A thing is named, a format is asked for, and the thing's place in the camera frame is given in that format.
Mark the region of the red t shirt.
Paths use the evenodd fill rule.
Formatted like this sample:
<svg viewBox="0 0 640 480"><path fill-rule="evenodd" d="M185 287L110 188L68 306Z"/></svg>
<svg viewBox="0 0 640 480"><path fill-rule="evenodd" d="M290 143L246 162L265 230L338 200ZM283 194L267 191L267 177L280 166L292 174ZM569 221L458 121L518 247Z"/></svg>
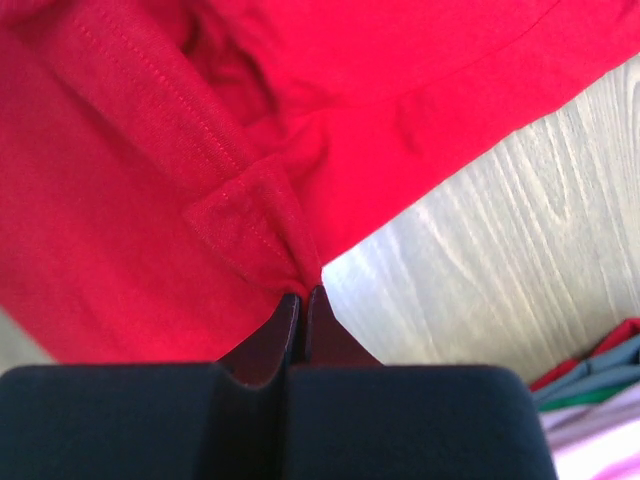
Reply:
<svg viewBox="0 0 640 480"><path fill-rule="evenodd" d="M638 51L635 1L5 1L1 303L62 363L218 359Z"/></svg>

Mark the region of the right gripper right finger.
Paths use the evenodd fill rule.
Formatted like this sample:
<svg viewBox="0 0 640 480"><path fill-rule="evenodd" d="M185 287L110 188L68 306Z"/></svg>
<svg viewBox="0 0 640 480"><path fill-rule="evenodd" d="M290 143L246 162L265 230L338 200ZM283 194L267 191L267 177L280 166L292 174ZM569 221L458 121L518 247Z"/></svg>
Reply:
<svg viewBox="0 0 640 480"><path fill-rule="evenodd" d="M375 367L381 363L336 319L326 289L319 285L309 298L304 358L315 367Z"/></svg>

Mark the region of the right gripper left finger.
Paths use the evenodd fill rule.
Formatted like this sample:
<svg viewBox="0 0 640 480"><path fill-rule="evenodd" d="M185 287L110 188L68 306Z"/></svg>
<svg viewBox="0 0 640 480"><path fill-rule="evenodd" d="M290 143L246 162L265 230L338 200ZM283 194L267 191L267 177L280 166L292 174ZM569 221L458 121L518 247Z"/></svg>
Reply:
<svg viewBox="0 0 640 480"><path fill-rule="evenodd" d="M302 306L297 295L284 295L269 319L218 364L248 387L271 383L296 358Z"/></svg>

